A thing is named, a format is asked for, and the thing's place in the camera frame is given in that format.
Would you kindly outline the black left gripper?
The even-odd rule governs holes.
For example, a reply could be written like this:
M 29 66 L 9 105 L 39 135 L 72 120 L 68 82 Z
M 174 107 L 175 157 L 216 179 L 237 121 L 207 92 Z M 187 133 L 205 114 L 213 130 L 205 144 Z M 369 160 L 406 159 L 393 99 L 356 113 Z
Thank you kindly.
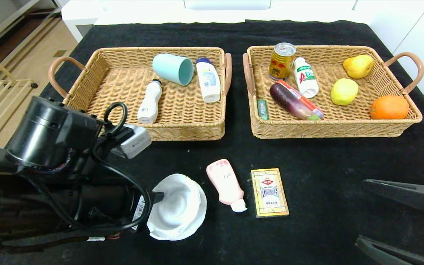
M 96 193 L 93 219 L 97 228 L 107 233 L 136 233 L 149 218 L 153 204 L 163 200 L 165 193 L 146 190 L 144 195 L 137 188 L 124 186 L 101 186 Z

